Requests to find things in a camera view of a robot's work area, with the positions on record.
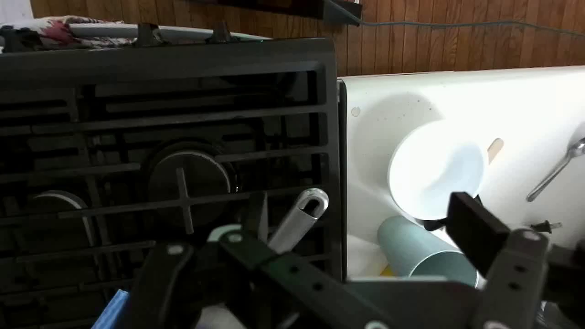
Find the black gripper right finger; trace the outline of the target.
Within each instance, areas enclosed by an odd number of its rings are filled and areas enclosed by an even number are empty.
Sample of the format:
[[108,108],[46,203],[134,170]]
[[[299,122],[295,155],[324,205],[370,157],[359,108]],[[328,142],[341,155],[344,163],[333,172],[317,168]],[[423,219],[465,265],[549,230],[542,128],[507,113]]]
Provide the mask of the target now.
[[549,270],[549,239],[529,228],[511,230],[465,192],[450,195],[447,230],[487,280],[470,327],[533,329]]

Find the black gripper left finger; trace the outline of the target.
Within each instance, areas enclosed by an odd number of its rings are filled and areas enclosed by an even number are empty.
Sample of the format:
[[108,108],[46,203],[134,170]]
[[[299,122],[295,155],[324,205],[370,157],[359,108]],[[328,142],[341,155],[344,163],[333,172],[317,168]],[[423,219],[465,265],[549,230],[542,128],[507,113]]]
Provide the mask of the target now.
[[246,329],[392,329],[372,301],[242,230],[202,248],[156,245],[132,283],[123,329],[194,329],[218,303]]

